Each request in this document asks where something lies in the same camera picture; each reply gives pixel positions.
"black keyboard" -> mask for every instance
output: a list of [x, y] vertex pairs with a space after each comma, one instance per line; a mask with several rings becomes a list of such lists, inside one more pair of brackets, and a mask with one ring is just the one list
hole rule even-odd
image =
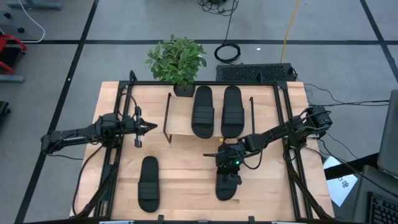
[[398, 202], [369, 192], [367, 223], [398, 224]]
[[255, 64], [255, 65], [218, 65], [216, 81], [251, 81], [258, 82], [259, 73], [264, 82], [290, 81], [295, 78], [289, 73], [290, 63]]

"white cable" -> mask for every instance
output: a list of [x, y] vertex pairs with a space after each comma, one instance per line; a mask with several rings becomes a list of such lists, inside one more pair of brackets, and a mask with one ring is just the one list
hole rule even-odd
[[23, 3], [21, 2], [21, 0], [18, 0], [19, 4], [21, 5], [22, 10], [25, 12], [25, 14], [27, 15], [27, 17], [29, 17], [29, 19], [31, 19], [32, 22], [34, 22], [38, 27], [40, 27], [40, 29], [42, 29], [43, 31], [43, 36], [42, 38], [40, 38], [40, 40], [33, 40], [33, 41], [21, 41], [22, 43], [39, 43], [44, 39], [45, 36], [45, 30], [42, 26], [40, 26], [40, 24], [38, 24], [34, 19], [31, 18], [31, 16], [26, 12], [25, 7], [23, 5]]

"potted plant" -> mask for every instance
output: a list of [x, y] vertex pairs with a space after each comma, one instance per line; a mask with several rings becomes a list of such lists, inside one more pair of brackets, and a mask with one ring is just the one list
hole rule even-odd
[[177, 96], [191, 97], [195, 93], [195, 78], [199, 66], [206, 66], [206, 60], [200, 55], [206, 54], [203, 47], [193, 40], [174, 37], [158, 43], [155, 51], [149, 50], [150, 66], [155, 79], [172, 82]]

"green leaves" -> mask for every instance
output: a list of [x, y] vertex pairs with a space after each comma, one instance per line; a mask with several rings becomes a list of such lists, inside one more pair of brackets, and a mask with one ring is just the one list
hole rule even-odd
[[188, 57], [189, 49], [185, 49], [181, 54], [181, 59], [184, 60]]
[[202, 64], [204, 67], [206, 67], [206, 66], [207, 66], [206, 60], [205, 60], [203, 57], [199, 57], [199, 58], [200, 58], [201, 64]]
[[159, 42], [154, 52], [149, 50], [145, 63], [149, 64], [155, 79], [176, 84], [193, 83], [199, 66], [207, 66], [200, 54], [206, 54], [203, 46], [186, 37], [171, 35], [170, 40]]

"white paper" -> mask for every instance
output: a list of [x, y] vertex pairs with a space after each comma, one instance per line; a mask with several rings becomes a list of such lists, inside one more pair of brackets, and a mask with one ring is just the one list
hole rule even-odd
[[[341, 163], [333, 156], [329, 156], [329, 158], [323, 164], [323, 169], [337, 166], [340, 164]], [[327, 182], [331, 200], [340, 207], [348, 196], [351, 189], [354, 187], [354, 184], [357, 180], [358, 178], [356, 178], [353, 174], [339, 177], [333, 180], [328, 180]]]

